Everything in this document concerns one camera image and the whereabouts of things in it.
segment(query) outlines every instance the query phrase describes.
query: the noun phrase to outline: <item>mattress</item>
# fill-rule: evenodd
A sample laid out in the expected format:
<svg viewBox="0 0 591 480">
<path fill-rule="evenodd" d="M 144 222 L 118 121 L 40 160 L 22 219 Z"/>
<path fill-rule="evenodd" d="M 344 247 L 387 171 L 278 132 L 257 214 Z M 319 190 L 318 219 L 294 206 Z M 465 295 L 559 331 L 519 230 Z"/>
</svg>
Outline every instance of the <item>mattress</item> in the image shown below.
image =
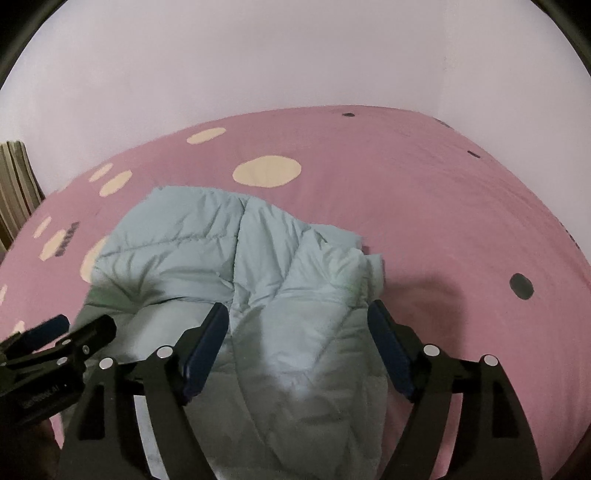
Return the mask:
<svg viewBox="0 0 591 480">
<path fill-rule="evenodd" d="M 591 255 L 591 78 L 531 0 L 67 0 L 0 90 L 0 141 L 51 193 L 191 125 L 350 103 L 442 119 Z"/>
<path fill-rule="evenodd" d="M 447 124 L 366 106 L 284 109 L 182 129 L 115 155 L 48 196 L 0 267 L 0 336 L 74 319 L 94 260 L 158 186 L 250 194 L 363 237 L 383 255 L 396 321 L 450 355 L 491 353 L 531 425 L 544 477 L 591 422 L 591 270 L 569 233 L 513 174 Z M 449 462 L 455 398 L 437 462 Z M 391 391 L 389 457 L 410 405 Z"/>
</svg>

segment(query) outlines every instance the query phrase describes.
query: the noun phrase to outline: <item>quilted fabric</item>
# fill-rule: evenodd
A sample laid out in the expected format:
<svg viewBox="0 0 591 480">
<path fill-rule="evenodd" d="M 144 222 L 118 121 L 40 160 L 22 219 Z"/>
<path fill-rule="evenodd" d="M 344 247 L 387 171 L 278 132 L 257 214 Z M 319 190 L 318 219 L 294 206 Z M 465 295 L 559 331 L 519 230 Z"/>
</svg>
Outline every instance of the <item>quilted fabric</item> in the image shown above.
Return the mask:
<svg viewBox="0 0 591 480">
<path fill-rule="evenodd" d="M 230 329 L 189 421 L 219 478 L 373 478 L 387 397 L 366 327 L 382 288 L 359 237 L 215 189 L 155 189 L 122 219 L 92 271 L 76 327 L 107 313 L 117 338 L 95 358 L 146 358 L 200 325 Z M 152 472 L 163 478 L 138 402 Z"/>
</svg>

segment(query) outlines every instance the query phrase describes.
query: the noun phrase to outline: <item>black clamp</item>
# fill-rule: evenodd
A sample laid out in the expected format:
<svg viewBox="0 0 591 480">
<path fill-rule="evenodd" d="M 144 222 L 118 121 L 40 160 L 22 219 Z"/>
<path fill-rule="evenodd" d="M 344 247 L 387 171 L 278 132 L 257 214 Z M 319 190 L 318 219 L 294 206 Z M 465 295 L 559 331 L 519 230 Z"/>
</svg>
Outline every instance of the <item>black clamp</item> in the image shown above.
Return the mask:
<svg viewBox="0 0 591 480">
<path fill-rule="evenodd" d="M 144 395 L 170 480 L 211 479 L 211 470 L 183 406 L 198 395 L 228 332 L 227 308 L 216 303 L 200 327 L 146 360 L 119 365 L 103 358 L 86 384 L 66 432 L 58 480 L 154 480 L 134 395 Z"/>
<path fill-rule="evenodd" d="M 496 357 L 470 362 L 423 345 L 379 300 L 369 307 L 368 326 L 394 387 L 414 403 L 382 480 L 429 479 L 454 393 L 463 394 L 460 424 L 441 480 L 541 480 L 525 413 Z"/>
<path fill-rule="evenodd" d="M 0 421 L 22 429 L 74 404 L 84 390 L 85 360 L 115 338 L 115 322 L 104 315 L 33 353 L 68 331 L 58 315 L 0 343 Z"/>
</svg>

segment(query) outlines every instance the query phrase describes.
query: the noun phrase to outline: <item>black dot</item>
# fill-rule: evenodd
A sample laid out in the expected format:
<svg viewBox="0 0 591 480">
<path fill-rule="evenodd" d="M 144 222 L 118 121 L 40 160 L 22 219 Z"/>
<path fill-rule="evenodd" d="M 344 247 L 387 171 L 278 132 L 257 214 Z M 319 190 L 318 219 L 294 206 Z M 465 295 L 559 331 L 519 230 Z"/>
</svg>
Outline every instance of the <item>black dot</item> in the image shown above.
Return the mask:
<svg viewBox="0 0 591 480">
<path fill-rule="evenodd" d="M 534 294 L 534 286 L 531 284 L 530 279 L 521 273 L 513 275 L 509 280 L 509 285 L 521 300 L 529 300 Z"/>
<path fill-rule="evenodd" d="M 449 126 L 447 123 L 445 123 L 444 121 L 442 121 L 442 120 L 439 120 L 438 118 L 436 118 L 435 120 L 437 120 L 437 121 L 438 121 L 440 124 L 442 124 L 442 125 L 444 125 L 444 126 L 446 126 L 446 127 L 448 127 L 448 128 L 451 128 L 451 127 L 450 127 L 450 126 Z"/>
<path fill-rule="evenodd" d="M 581 247 L 579 247 L 579 244 L 577 243 L 577 241 L 576 241 L 576 240 L 573 238 L 573 236 L 572 236 L 570 233 L 569 233 L 569 237 L 570 237 L 570 239 L 571 239 L 571 240 L 574 242 L 574 244 L 577 246 L 577 248 L 578 248 L 579 250 L 581 250 Z"/>
</svg>

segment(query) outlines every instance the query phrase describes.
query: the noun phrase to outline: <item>beige polka dot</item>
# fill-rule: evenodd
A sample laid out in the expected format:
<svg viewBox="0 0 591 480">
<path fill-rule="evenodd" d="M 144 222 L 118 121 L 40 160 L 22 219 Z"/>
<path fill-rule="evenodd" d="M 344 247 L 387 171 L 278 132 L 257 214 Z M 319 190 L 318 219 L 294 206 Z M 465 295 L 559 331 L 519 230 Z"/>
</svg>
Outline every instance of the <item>beige polka dot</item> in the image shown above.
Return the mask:
<svg viewBox="0 0 591 480">
<path fill-rule="evenodd" d="M 301 165 L 292 158 L 267 155 L 236 167 L 232 177 L 242 185 L 273 188 L 285 185 L 301 173 Z"/>
<path fill-rule="evenodd" d="M 64 237 L 66 236 L 65 230 L 59 230 L 56 232 L 45 245 L 43 245 L 43 250 L 39 255 L 41 260 L 45 261 L 48 258 L 53 257 L 56 254 L 57 249 L 60 248 L 60 244 L 63 242 Z"/>
<path fill-rule="evenodd" d="M 8 285 L 4 284 L 4 286 L 0 289 L 0 305 L 4 303 L 4 297 L 6 296 L 6 291 L 8 290 Z"/>
<path fill-rule="evenodd" d="M 102 186 L 99 195 L 101 197 L 106 197 L 114 194 L 117 190 L 124 187 L 132 175 L 131 170 L 122 171 Z"/>
<path fill-rule="evenodd" d="M 88 253 L 85 255 L 84 260 L 82 261 L 82 266 L 80 267 L 80 276 L 82 277 L 82 280 L 87 283 L 91 283 L 90 277 L 92 269 L 95 266 L 95 262 L 100 254 L 100 251 L 103 250 L 103 247 L 107 243 L 108 238 L 108 236 L 101 238 L 94 247 L 88 250 Z"/>
<path fill-rule="evenodd" d="M 37 230 L 35 230 L 35 233 L 33 234 L 33 238 L 39 238 L 41 236 L 41 234 L 45 231 L 45 229 L 49 226 L 49 223 L 51 222 L 51 217 L 46 217 L 45 220 L 43 220 L 39 226 L 37 227 Z"/>
<path fill-rule="evenodd" d="M 112 163 L 107 163 L 106 165 L 103 165 L 101 168 L 99 168 L 96 172 L 94 172 L 92 174 L 92 176 L 88 179 L 89 182 L 93 182 L 93 181 L 97 181 L 99 178 L 104 177 L 105 175 L 107 175 L 107 173 L 109 172 L 110 169 L 113 168 L 113 164 Z"/>
<path fill-rule="evenodd" d="M 187 143 L 191 145 L 197 145 L 207 140 L 211 140 L 212 138 L 219 137 L 220 135 L 226 133 L 226 129 L 224 127 L 217 127 L 217 128 L 210 128 L 209 130 L 203 130 L 198 134 L 191 135 L 187 139 Z"/>
<path fill-rule="evenodd" d="M 14 328 L 12 329 L 11 335 L 14 335 L 15 333 L 22 333 L 24 331 L 25 331 L 25 322 L 23 322 L 21 320 L 20 322 L 17 322 L 17 324 L 14 326 Z"/>
</svg>

